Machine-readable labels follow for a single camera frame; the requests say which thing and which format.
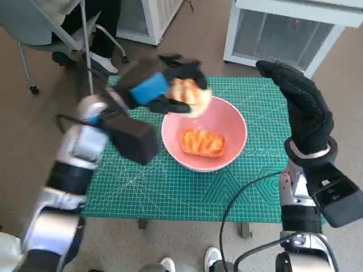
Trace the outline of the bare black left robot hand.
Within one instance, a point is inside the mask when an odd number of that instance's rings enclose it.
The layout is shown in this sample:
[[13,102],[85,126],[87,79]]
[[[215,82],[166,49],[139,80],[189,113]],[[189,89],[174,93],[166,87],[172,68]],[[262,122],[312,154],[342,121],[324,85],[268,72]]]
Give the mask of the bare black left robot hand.
[[140,59],[121,77],[115,92],[129,109],[143,106],[154,113],[191,113],[190,97],[176,98],[168,94],[176,79],[193,80],[197,94],[207,90],[208,82],[200,70],[200,61],[172,53]]

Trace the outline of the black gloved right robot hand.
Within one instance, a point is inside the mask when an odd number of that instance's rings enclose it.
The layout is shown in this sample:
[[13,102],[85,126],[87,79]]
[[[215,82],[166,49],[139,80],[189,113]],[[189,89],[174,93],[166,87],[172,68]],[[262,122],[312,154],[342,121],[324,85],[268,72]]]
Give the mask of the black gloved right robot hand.
[[261,76],[272,79],[286,98],[292,140],[299,151],[308,155],[325,150],[334,121],[316,84],[285,63],[260,60],[256,68]]

